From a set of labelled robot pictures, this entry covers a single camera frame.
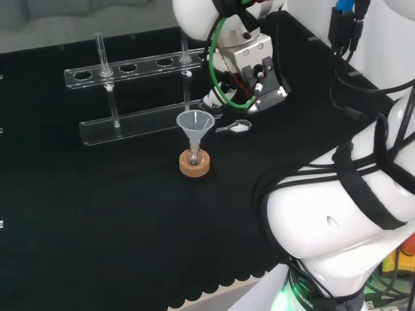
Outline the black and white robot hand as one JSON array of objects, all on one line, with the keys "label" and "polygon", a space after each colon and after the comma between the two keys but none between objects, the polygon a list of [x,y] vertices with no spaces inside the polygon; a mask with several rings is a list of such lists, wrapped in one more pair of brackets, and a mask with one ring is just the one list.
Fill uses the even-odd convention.
[{"label": "black and white robot hand", "polygon": [[249,115],[281,104],[289,87],[277,55],[272,38],[260,30],[234,40],[216,31],[206,60],[212,83],[207,104]]}]

